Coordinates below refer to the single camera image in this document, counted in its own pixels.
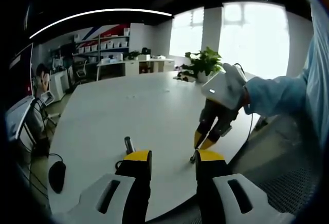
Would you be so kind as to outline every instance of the floor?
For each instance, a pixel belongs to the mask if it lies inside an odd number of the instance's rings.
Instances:
[[[66,94],[60,102],[56,102],[47,107],[47,112],[49,114],[62,113],[68,100],[70,99],[71,94]],[[45,130],[43,136],[48,136],[51,143],[53,132],[55,127],[50,125]],[[30,167],[30,182],[34,184],[42,193],[40,193],[35,187],[31,185],[32,193],[35,198],[39,201],[42,207],[46,210],[47,213],[51,214],[49,202],[46,198],[47,196],[47,177],[48,177],[48,158],[47,157],[38,157],[33,158],[31,167]]]

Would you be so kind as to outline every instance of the shelf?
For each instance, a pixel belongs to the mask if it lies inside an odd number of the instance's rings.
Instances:
[[[120,52],[121,49],[129,49],[129,47],[119,47],[119,48],[107,48],[107,49],[100,49],[100,52],[104,52],[104,51],[117,51]],[[98,53],[98,50],[96,51],[90,51],[90,52],[84,52],[84,53],[75,53],[73,54],[73,56],[77,56],[77,55],[83,55],[83,54],[89,54],[89,53]]]
[[[103,38],[100,38],[100,40],[103,39],[115,39],[115,38],[128,38],[128,35],[119,35],[119,36],[105,36]],[[75,42],[76,44],[80,44],[80,43],[88,43],[88,42],[93,42],[93,41],[98,41],[99,38],[95,38],[95,39],[89,39],[89,40],[84,40],[84,41],[79,41],[79,42]]]

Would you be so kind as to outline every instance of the person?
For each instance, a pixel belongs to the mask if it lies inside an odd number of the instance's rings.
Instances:
[[[329,18],[315,4],[311,10],[314,36],[302,73],[297,78],[249,80],[245,85],[244,109],[246,114],[266,117],[305,110],[324,150],[329,131]]]
[[[49,70],[44,64],[39,64],[35,71],[36,77],[36,97],[40,98],[40,96],[48,90],[49,87]]]

